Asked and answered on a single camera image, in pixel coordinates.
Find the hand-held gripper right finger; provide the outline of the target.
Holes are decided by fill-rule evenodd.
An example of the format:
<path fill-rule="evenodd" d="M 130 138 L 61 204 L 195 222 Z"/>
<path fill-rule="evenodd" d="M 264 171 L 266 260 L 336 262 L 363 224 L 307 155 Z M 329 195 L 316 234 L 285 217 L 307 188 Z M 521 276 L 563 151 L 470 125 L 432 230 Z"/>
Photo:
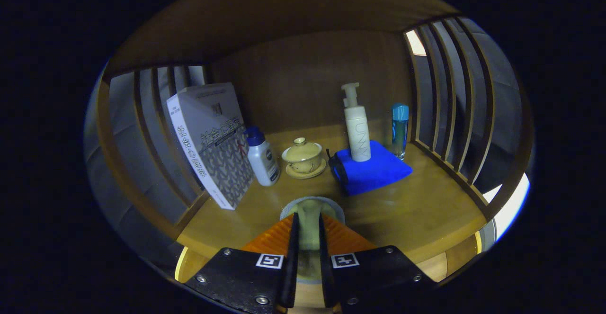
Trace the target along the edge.
<path fill-rule="evenodd" d="M 407 314 L 437 287 L 398 247 L 376 246 L 329 215 L 319 234 L 324 303 L 336 314 Z"/>

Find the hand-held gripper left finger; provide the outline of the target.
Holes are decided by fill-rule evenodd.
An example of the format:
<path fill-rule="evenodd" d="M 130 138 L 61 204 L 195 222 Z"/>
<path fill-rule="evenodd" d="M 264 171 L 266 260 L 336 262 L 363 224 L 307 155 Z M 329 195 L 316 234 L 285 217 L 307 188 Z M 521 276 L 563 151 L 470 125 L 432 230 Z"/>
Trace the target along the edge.
<path fill-rule="evenodd" d="M 223 248 L 185 283 L 221 308 L 236 314 L 278 314 L 294 307 L 300 222 L 286 217 L 286 253 L 255 253 Z"/>

